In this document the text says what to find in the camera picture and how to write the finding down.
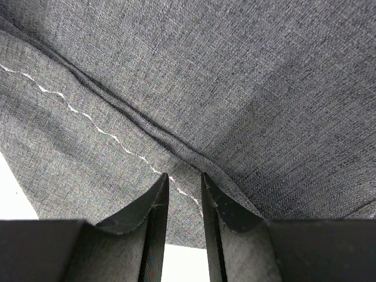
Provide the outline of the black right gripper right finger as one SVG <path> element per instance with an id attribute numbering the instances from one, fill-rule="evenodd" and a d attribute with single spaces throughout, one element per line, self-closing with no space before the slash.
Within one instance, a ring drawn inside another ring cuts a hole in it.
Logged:
<path id="1" fill-rule="evenodd" d="M 267 220 L 201 182 L 211 281 L 375 280 L 374 220 Z"/>

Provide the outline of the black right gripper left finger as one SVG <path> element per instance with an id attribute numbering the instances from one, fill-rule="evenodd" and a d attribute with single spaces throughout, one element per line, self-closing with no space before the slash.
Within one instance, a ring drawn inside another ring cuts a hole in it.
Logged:
<path id="1" fill-rule="evenodd" d="M 160 281 L 169 177 L 98 224 L 1 221 L 2 281 Z"/>

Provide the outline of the grey cloth napkin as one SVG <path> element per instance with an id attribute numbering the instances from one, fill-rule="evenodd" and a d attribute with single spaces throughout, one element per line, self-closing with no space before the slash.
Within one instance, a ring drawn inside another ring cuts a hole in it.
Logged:
<path id="1" fill-rule="evenodd" d="M 375 218 L 374 1 L 2 1 L 1 153 L 40 219 L 200 175 L 267 219 Z"/>

